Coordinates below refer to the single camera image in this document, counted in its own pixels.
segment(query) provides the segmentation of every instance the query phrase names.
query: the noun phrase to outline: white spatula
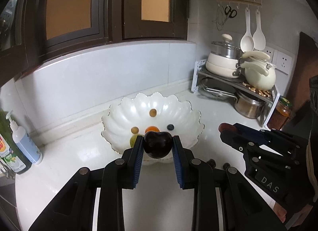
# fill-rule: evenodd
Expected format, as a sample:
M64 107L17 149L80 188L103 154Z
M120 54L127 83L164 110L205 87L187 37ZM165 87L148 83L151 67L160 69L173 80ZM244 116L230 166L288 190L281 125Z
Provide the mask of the white spatula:
M246 33L241 39L241 50L243 53L253 51L254 41L251 34L251 14L248 8L245 9Z
M257 9L255 11L255 14L256 14L256 25L257 25L257 28L256 28L256 31L253 35L253 40L254 40L254 48L256 50L259 50L259 51L263 51L265 49L265 46L266 46L266 40L265 40L265 36L262 32L262 28L261 28L261 25L260 25L260 11Z

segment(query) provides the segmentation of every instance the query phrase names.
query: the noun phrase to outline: wall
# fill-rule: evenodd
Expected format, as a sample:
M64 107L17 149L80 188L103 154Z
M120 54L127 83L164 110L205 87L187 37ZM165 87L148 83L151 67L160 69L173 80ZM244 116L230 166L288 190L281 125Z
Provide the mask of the wall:
M144 41L63 56L5 84L0 107L13 109L29 133L40 134L107 101L191 79L195 50L190 42Z
M276 85L282 94L288 90L298 53L299 33L302 31L318 40L318 20L305 0L262 0L260 8L262 30L267 46L278 49L293 58L293 67L290 75L276 70ZM190 19L188 40L197 44L196 60L207 58L210 52L210 43L221 40L223 33L233 37L233 44L239 47L240 40L246 31L245 8L231 4L238 11L234 19L229 19L222 31L216 28L217 12L216 0L190 0ZM255 10L251 10L251 32L256 30Z

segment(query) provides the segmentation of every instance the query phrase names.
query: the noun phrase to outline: human hand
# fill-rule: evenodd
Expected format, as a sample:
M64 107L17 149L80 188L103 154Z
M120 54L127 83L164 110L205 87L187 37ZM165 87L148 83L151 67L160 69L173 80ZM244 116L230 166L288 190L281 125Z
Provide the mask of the human hand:
M304 220L306 219L306 217L309 215L311 209L313 208L313 206L307 204L299 213L300 216L299 218L296 220L296 222L293 224L293 227L299 226L301 225ZM286 214L287 211L281 206L279 205L277 202L274 205L273 211L276 213L277 217L280 219L280 221L282 223L285 222L286 220Z

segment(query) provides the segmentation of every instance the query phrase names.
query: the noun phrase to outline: white scalloped bowl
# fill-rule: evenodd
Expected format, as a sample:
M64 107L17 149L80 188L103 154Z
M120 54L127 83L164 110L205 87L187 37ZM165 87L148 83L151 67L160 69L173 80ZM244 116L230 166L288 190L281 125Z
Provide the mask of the white scalloped bowl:
M151 117L149 111L157 110L157 115ZM184 148L190 149L198 143L198 137L204 130L200 123L201 113L193 111L189 101L180 102L175 95L167 98L156 92L151 96L139 93L135 98L123 98L119 105L111 105L109 114L102 117L104 131L101 135L112 146L112 149L123 154L130 148L131 128L139 128L139 134L145 134L146 128L156 126L160 131L167 131L172 136L179 135ZM173 124L174 130L169 131L167 125ZM162 159L153 159L146 153L143 164L155 162L170 163L172 152Z

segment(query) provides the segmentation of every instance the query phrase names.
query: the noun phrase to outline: power outlet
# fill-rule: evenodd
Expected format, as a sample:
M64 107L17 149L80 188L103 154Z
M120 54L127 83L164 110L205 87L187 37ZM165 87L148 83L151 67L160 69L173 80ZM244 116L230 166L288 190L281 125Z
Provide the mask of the power outlet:
M280 51L277 53L277 61L276 61L277 69L289 74L290 68L292 66L292 58Z
M273 56L274 56L274 49L270 48L268 46L265 46L265 49L263 50L264 53L268 54L271 57L271 60L269 62L273 61Z

